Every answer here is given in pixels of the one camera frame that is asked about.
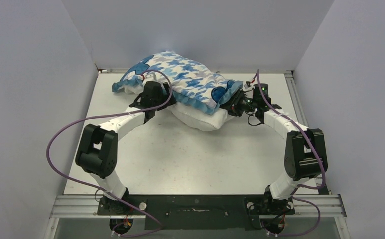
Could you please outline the white pillow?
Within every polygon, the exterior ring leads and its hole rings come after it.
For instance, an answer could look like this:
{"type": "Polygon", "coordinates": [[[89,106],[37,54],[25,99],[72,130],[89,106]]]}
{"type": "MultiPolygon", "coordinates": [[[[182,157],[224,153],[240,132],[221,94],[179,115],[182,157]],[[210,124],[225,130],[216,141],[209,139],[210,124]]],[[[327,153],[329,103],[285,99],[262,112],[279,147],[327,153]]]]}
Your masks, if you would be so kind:
{"type": "Polygon", "coordinates": [[[205,132],[219,130],[233,118],[225,109],[217,109],[209,115],[193,106],[179,102],[169,106],[168,109],[185,125],[205,132]]]}

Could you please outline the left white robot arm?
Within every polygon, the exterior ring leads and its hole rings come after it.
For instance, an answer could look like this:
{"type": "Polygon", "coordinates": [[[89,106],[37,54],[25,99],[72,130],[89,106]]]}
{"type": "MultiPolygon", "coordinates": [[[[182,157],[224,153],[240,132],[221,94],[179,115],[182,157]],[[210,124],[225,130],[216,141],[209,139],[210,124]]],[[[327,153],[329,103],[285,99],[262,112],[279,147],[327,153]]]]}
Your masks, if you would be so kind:
{"type": "Polygon", "coordinates": [[[149,81],[121,116],[84,127],[75,163],[96,180],[104,195],[111,199],[110,208],[115,213],[124,214],[129,209],[129,199],[124,197],[128,189],[115,171],[119,140],[150,121],[156,111],[175,102],[169,83],[149,81]]]}

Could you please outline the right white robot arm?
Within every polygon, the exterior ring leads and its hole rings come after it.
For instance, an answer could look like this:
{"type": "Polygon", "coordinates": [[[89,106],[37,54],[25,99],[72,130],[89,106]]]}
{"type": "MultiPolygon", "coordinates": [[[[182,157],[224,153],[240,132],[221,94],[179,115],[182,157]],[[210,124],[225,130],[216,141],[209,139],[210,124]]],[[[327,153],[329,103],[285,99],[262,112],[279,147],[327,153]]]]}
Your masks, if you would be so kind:
{"type": "Polygon", "coordinates": [[[282,200],[290,198],[298,188],[308,188],[306,182],[310,179],[321,176],[324,187],[328,161],[323,131],[294,121],[281,106],[271,102],[268,90],[268,84],[257,83],[251,97],[245,90],[238,90],[220,107],[231,116],[246,113],[257,118],[285,140],[284,172],[268,186],[268,196],[262,200],[263,208],[275,213],[282,207],[282,200]]]}

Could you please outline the white pillowcase with blue trim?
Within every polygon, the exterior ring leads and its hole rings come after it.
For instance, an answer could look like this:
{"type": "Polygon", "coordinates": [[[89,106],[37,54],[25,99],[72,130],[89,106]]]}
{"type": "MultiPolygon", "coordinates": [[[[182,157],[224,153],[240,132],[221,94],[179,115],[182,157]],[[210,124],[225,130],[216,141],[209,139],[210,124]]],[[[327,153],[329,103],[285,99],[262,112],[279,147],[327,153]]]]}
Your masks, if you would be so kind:
{"type": "Polygon", "coordinates": [[[198,61],[165,51],[147,56],[129,68],[119,81],[112,84],[112,92],[141,90],[146,71],[157,76],[160,76],[157,71],[162,72],[169,78],[177,102],[209,115],[243,88],[242,81],[227,79],[198,61]]]}

